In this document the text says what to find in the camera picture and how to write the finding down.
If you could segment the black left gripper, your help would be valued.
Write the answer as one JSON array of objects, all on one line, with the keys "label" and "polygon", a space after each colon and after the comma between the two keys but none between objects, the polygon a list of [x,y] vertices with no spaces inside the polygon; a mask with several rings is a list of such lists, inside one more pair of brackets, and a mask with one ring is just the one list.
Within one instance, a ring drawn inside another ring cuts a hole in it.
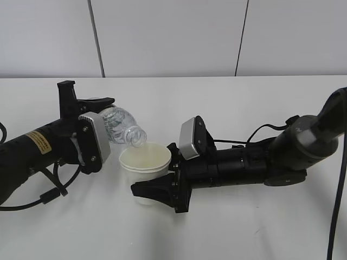
[{"label": "black left gripper", "polygon": [[79,116],[88,112],[87,107],[108,107],[115,102],[115,99],[111,97],[77,99],[74,85],[75,81],[72,80],[57,83],[59,91],[60,127],[76,127]]}]

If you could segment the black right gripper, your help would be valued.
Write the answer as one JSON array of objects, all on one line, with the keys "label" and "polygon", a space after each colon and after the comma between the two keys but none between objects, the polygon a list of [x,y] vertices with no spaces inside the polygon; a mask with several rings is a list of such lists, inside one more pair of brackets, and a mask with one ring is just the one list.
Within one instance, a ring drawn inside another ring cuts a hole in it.
[{"label": "black right gripper", "polygon": [[167,145],[167,149],[171,153],[169,170],[172,173],[156,179],[136,182],[131,185],[131,191],[135,197],[151,199],[173,207],[175,213],[187,213],[192,187],[186,177],[184,159],[179,155],[175,142]]}]

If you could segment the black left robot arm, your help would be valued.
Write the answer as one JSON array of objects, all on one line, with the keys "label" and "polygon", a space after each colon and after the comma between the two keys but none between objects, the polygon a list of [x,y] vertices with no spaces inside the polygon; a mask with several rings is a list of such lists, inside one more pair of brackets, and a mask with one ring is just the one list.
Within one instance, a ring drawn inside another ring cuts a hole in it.
[{"label": "black left robot arm", "polygon": [[68,183],[57,174],[59,166],[77,165],[79,173],[98,173],[111,153],[101,112],[111,108],[114,98],[78,99],[75,82],[57,83],[60,118],[9,141],[1,141],[1,203],[30,176],[43,173],[54,188],[39,200],[22,206],[1,207],[1,211],[23,210],[66,196]]}]

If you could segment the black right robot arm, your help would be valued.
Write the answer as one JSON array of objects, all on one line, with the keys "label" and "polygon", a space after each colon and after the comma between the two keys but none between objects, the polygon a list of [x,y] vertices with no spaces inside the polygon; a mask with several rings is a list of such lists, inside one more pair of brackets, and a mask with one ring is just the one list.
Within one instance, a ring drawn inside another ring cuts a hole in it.
[{"label": "black right robot arm", "polygon": [[132,194],[185,213],[193,189],[303,182],[308,168],[333,155],[338,138],[346,135],[346,89],[332,93],[318,115],[293,116],[278,131],[276,137],[219,150],[203,119],[195,116],[182,124],[179,142],[168,147],[169,173],[132,184]]}]

